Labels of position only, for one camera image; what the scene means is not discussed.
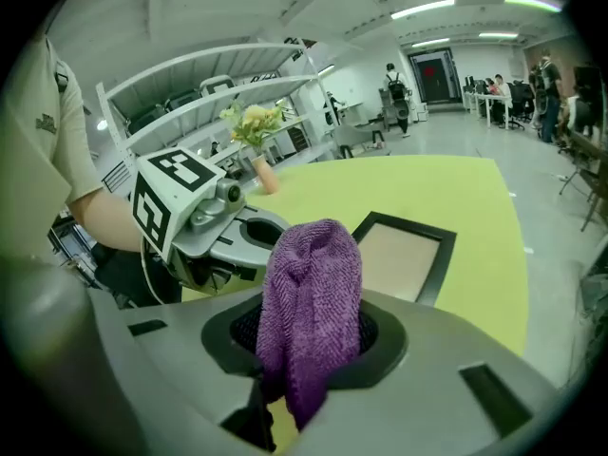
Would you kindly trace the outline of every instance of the ceiling light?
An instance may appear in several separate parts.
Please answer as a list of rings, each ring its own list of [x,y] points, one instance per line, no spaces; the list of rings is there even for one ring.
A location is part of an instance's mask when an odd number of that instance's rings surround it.
[[[334,65],[329,65],[329,66],[327,66],[325,69],[321,69],[321,70],[319,71],[319,76],[320,76],[321,74],[325,74],[326,72],[331,71],[331,70],[332,70],[332,69],[334,69],[334,68],[335,68],[335,66],[334,66]]]
[[[489,37],[497,39],[515,39],[520,35],[516,32],[482,32],[479,34],[480,37]]]
[[[419,11],[439,9],[441,7],[449,7],[454,4],[456,4],[456,0],[442,0],[441,2],[433,2],[432,4],[424,4],[418,7],[412,7],[411,9],[397,11],[395,13],[392,13],[390,16],[393,20],[400,19],[401,17],[405,17],[406,15],[412,15],[413,13],[418,13]]]
[[[449,41],[449,37],[444,37],[443,39],[435,39],[434,41],[419,42],[418,44],[412,44],[411,46],[413,48],[419,48],[420,46],[430,46],[431,44],[439,44],[440,42],[447,41]]]
[[[520,5],[527,5],[529,7],[536,7],[537,9],[543,9],[543,10],[549,10],[549,11],[561,11],[561,8],[556,6],[556,5],[552,5],[552,4],[548,4],[546,2],[543,2],[542,0],[504,0],[505,3],[507,4],[520,4]]]

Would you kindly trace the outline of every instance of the orange vase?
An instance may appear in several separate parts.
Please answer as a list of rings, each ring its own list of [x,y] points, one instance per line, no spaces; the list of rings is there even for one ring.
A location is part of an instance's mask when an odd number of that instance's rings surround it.
[[[268,194],[278,191],[278,177],[273,168],[266,162],[266,158],[261,155],[251,161],[257,176]]]

